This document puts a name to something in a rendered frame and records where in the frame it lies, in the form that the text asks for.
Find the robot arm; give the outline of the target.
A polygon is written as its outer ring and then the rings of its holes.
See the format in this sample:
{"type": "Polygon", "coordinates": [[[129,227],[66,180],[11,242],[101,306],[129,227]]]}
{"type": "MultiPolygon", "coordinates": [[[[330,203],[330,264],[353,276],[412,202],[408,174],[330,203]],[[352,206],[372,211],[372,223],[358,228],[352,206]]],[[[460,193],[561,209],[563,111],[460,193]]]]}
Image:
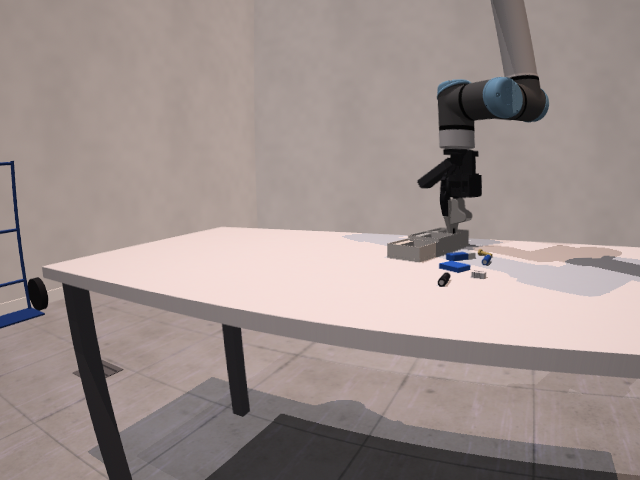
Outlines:
{"type": "MultiPolygon", "coordinates": [[[[524,0],[490,1],[504,77],[474,83],[456,79],[438,86],[440,148],[475,148],[475,120],[536,122],[548,111],[549,99],[540,89],[524,0]]],[[[438,183],[453,167],[450,159],[421,177],[417,181],[420,188],[438,183]]]]}

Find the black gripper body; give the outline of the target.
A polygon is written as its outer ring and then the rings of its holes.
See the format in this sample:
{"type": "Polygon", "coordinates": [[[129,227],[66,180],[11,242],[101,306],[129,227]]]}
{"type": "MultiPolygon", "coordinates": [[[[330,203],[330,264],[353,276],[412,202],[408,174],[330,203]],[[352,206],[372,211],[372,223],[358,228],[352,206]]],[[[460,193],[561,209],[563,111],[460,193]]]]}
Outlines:
{"type": "Polygon", "coordinates": [[[482,196],[482,175],[476,173],[478,151],[443,149],[443,155],[450,155],[453,167],[443,173],[440,187],[446,183],[445,190],[452,198],[482,196]]]}

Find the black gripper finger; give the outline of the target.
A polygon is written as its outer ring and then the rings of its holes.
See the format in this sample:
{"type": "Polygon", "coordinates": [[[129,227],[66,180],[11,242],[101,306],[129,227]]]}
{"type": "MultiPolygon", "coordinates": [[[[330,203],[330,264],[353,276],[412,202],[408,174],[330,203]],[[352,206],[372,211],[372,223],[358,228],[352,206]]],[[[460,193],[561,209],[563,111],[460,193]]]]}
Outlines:
{"type": "MultiPolygon", "coordinates": [[[[463,198],[457,198],[457,197],[456,197],[456,199],[459,201],[459,209],[467,215],[467,218],[466,218],[466,220],[464,222],[470,221],[472,219],[472,213],[465,208],[464,199],[463,198]]],[[[457,233],[458,224],[459,223],[452,225],[453,226],[453,234],[457,233]]]]}
{"type": "Polygon", "coordinates": [[[448,233],[453,234],[452,224],[461,223],[466,220],[466,214],[459,209],[457,199],[450,199],[450,195],[445,190],[445,184],[440,187],[440,206],[448,233]]]}

